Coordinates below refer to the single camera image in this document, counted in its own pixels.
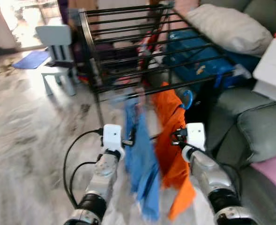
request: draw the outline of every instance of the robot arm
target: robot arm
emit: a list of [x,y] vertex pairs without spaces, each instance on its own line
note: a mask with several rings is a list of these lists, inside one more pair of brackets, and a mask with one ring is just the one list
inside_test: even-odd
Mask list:
[[[231,179],[220,165],[204,153],[204,126],[202,123],[187,124],[179,129],[174,141],[182,149],[182,157],[190,162],[191,174],[198,180],[215,213],[218,225],[258,225],[256,219],[241,206]],[[133,141],[121,140],[121,127],[104,126],[104,154],[96,163],[94,175],[86,193],[71,218],[65,225],[99,225],[112,196],[112,187],[117,178],[118,162],[124,156],[121,143],[132,145]]]

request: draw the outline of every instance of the orange shirt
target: orange shirt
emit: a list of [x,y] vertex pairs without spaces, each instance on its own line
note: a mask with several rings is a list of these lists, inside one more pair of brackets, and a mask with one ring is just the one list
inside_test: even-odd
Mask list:
[[189,179],[189,164],[181,156],[178,146],[171,145],[170,134],[178,128],[184,128],[185,110],[180,108],[181,100],[174,90],[163,91],[153,96],[157,115],[162,123],[163,131],[157,138],[156,154],[163,176],[163,187],[179,189],[171,206],[169,219],[185,211],[195,197],[195,190]]

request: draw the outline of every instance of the white pillow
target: white pillow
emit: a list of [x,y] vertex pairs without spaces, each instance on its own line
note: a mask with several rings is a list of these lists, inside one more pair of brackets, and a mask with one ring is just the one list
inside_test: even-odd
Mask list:
[[228,51],[263,55],[271,33],[255,19],[233,8],[204,4],[187,13],[188,21]]

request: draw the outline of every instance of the blue mat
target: blue mat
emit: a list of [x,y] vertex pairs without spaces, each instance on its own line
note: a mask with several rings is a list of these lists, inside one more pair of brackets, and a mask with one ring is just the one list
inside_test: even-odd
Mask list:
[[32,51],[22,60],[14,63],[12,66],[18,69],[36,69],[49,57],[48,52]]

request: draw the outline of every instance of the doorway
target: doorway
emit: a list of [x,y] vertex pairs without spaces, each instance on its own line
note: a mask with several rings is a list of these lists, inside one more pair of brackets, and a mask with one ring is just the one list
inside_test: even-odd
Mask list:
[[56,0],[0,0],[0,10],[23,51],[43,47],[37,26],[62,23]]

